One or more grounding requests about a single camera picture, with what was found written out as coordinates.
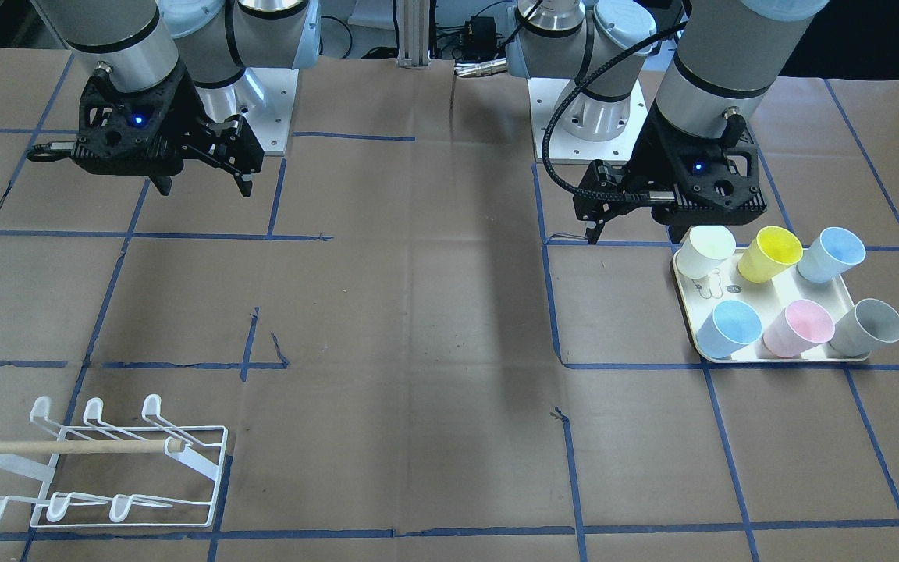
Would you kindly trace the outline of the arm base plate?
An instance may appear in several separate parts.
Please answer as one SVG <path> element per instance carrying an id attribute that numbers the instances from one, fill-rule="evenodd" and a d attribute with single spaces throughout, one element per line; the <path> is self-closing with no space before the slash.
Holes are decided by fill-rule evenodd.
<path id="1" fill-rule="evenodd" d="M 197 89 L 207 114 L 217 122 L 243 115 L 267 156 L 288 152 L 297 93 L 297 69 L 249 68 L 234 84 Z"/>
<path id="2" fill-rule="evenodd" d="M 572 90 L 572 81 L 531 78 L 528 89 L 535 160 L 542 162 L 545 128 L 557 105 Z M 645 96 L 639 82 L 629 97 L 614 103 L 581 95 L 563 112 L 553 129 L 550 158 L 554 164 L 589 163 L 596 159 L 624 164 L 634 150 L 646 116 Z"/>

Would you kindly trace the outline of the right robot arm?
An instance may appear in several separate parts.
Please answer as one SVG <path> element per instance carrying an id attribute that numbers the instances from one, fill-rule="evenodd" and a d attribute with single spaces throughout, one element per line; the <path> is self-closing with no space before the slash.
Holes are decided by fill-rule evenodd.
<path id="1" fill-rule="evenodd" d="M 275 103 L 256 69 L 311 68 L 320 55 L 317 1 L 39 1 L 81 62 L 72 141 L 30 148 L 31 162 L 69 159 L 101 176 L 142 176 L 161 195 L 186 160 L 228 173 L 252 193 Z"/>

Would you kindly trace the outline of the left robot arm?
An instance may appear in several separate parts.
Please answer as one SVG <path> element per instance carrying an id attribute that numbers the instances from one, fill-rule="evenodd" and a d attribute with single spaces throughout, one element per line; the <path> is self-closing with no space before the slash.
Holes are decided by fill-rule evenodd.
<path id="1" fill-rule="evenodd" d="M 542 163 L 572 195 L 595 244 L 610 221 L 639 208 L 681 242 L 692 226 L 741 226 L 767 209 L 759 144 L 748 121 L 824 8 L 823 1 L 695 1 L 688 18 L 659 29 L 634 1 L 518 1 L 504 43 L 509 72 L 564 79 L 545 125 Z M 554 170 L 560 130 L 585 141 L 622 131 L 646 57 L 679 42 L 627 162 L 593 160 L 578 183 Z"/>

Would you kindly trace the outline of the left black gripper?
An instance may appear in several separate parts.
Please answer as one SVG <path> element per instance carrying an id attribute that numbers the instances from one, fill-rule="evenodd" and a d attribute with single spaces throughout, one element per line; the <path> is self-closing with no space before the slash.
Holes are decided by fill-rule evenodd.
<path id="1" fill-rule="evenodd" d="M 589 245 L 599 242 L 603 221 L 642 207 L 654 214 L 677 214 L 680 207 L 667 163 L 631 161 L 627 166 L 593 160 L 572 197 L 575 216 L 585 221 Z"/>

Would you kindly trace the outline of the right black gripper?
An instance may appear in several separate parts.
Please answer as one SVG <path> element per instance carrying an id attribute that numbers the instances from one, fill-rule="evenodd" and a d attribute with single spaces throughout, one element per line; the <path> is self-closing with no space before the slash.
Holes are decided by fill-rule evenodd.
<path id="1" fill-rule="evenodd" d="M 243 114 L 221 123 L 190 125 L 181 140 L 185 158 L 193 158 L 231 174 L 242 197 L 252 196 L 254 174 L 263 167 L 265 151 Z M 150 176 L 162 196 L 169 196 L 171 176 Z"/>

